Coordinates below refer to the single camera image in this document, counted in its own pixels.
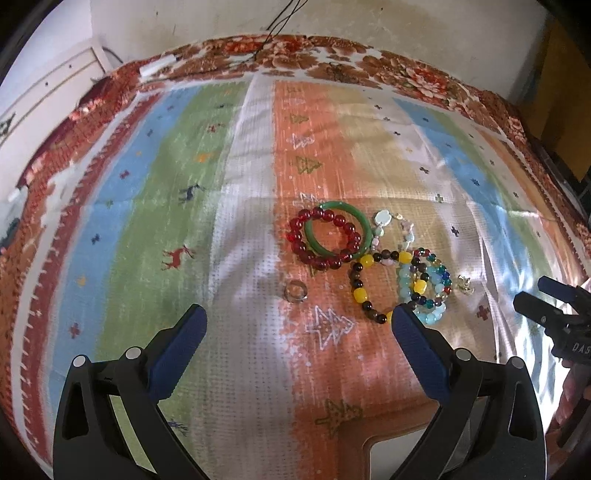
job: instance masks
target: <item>cross pattern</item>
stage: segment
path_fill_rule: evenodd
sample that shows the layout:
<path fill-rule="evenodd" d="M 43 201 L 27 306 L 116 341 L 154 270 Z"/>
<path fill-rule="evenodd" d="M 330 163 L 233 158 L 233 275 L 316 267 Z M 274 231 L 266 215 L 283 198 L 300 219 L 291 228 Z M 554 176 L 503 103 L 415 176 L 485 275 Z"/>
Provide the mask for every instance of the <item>cross pattern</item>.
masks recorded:
<path fill-rule="evenodd" d="M 484 308 L 483 305 L 478 305 L 478 312 L 476 316 L 481 318 L 483 322 L 488 320 L 488 314 L 491 312 L 489 307 Z"/>

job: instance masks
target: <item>red beaded bracelet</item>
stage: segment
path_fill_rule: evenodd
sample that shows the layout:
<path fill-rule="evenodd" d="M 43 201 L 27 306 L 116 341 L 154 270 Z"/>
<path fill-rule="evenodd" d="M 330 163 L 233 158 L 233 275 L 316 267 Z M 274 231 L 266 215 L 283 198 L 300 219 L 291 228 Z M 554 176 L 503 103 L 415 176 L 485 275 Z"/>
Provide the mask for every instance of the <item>red beaded bracelet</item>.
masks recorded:
<path fill-rule="evenodd" d="M 302 241 L 301 229 L 304 223 L 310 219 L 322 219 L 342 228 L 347 235 L 347 248 L 343 248 L 337 255 L 326 257 L 317 257 L 312 250 L 308 250 L 306 243 Z M 300 210 L 297 217 L 290 220 L 290 228 L 291 230 L 285 237 L 291 243 L 291 251 L 300 257 L 302 263 L 311 264 L 316 270 L 326 271 L 329 268 L 338 270 L 343 265 L 343 262 L 353 260 L 353 254 L 357 253 L 360 248 L 361 235 L 355 231 L 355 225 L 347 222 L 344 216 L 335 215 L 330 209 L 323 210 L 320 207 L 314 207 L 312 211 L 308 209 Z"/>

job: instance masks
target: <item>bedspread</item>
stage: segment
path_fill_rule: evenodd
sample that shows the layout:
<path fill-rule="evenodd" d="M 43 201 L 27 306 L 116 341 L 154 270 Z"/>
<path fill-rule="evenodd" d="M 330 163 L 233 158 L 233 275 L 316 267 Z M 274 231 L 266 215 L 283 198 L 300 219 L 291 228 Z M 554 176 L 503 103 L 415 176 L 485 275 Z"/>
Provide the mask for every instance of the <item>bedspread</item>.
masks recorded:
<path fill-rule="evenodd" d="M 172 53 L 149 79 L 137 71 L 150 59 L 101 80 L 22 178 L 30 194 L 0 257 L 0 402 L 47 471 L 72 358 L 117 358 L 192 303 L 207 335 L 160 406 L 212 478 L 337 478 L 344 424 L 389 416 L 393 434 L 408 430 L 428 399 L 389 328 L 364 317 L 346 268 L 314 271 L 285 239 L 298 210 L 327 200 L 402 214 L 416 247 L 472 279 L 434 327 L 479 359 L 523 357 L 548 426 L 564 371 L 512 299 L 542 275 L 587 280 L 589 233 L 498 98 L 335 38 Z M 393 224 L 381 245 L 400 240 Z M 294 278 L 304 303 L 282 299 Z M 394 267 L 363 280 L 380 311 L 396 305 Z"/>

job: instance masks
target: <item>green jade bangle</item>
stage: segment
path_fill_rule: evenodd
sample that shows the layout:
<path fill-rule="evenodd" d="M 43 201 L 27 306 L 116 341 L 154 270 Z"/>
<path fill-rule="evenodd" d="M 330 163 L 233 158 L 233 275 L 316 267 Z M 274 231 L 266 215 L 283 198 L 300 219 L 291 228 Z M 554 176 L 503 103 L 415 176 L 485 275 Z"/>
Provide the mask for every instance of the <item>green jade bangle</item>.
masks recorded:
<path fill-rule="evenodd" d="M 359 210 L 357 210 L 357 208 L 355 208 L 353 205 L 341 202 L 339 200 L 334 200 L 332 202 L 324 202 L 320 205 L 320 208 L 322 208 L 323 210 L 341 210 L 342 212 L 349 213 L 352 216 L 354 216 L 355 219 L 361 224 L 361 228 L 363 229 L 363 242 L 359 246 L 359 252 L 353 255 L 354 259 L 360 258 L 368 250 L 369 246 L 371 245 L 371 240 L 373 238 L 371 232 L 371 225 L 369 224 L 369 220 L 367 220 L 367 217 Z M 310 248 L 314 250 L 317 254 L 323 257 L 335 256 L 335 253 L 324 248 L 322 245 L 318 243 L 318 240 L 316 240 L 314 232 L 312 231 L 312 220 L 308 220 L 304 224 L 304 232 L 306 233 L 306 238 L 308 239 Z"/>

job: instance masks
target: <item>black cable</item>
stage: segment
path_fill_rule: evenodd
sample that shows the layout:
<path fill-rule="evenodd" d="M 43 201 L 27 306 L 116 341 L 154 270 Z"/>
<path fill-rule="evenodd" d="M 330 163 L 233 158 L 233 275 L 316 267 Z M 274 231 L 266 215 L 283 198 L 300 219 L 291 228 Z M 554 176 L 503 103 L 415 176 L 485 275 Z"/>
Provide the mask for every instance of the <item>black cable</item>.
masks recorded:
<path fill-rule="evenodd" d="M 102 47 L 102 49 L 107 52 L 110 53 L 111 55 L 113 55 L 117 60 L 119 60 L 120 63 L 125 63 L 123 60 L 121 60 L 121 57 L 119 57 L 113 50 L 111 50 L 109 47 Z"/>

